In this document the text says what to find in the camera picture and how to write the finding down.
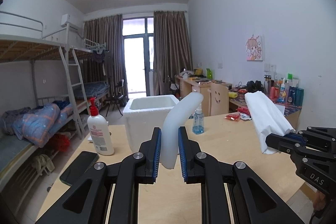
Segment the person's right hand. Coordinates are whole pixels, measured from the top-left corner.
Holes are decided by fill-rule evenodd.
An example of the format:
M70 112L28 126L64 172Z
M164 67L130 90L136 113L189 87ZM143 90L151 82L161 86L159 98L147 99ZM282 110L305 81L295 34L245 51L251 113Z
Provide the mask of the person's right hand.
M313 201L314 210L320 211L325 207L325 205L326 205L326 196L319 190L316 191L315 198Z

